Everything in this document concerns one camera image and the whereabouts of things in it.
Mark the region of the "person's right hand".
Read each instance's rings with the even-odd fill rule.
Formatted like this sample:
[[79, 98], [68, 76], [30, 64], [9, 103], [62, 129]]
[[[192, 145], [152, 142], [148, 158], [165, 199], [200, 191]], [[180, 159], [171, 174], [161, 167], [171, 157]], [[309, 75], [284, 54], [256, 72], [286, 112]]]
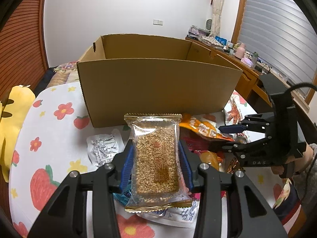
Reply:
[[[316, 154], [314, 149], [316, 148], [316, 144], [306, 144], [306, 151], [303, 153], [303, 157], [295, 158], [293, 155], [288, 157], [284, 164], [288, 164], [294, 162], [294, 172], [303, 172], [313, 161], [313, 157]], [[274, 166], [271, 167], [273, 174], [281, 175], [284, 172], [284, 167], [281, 166]]]

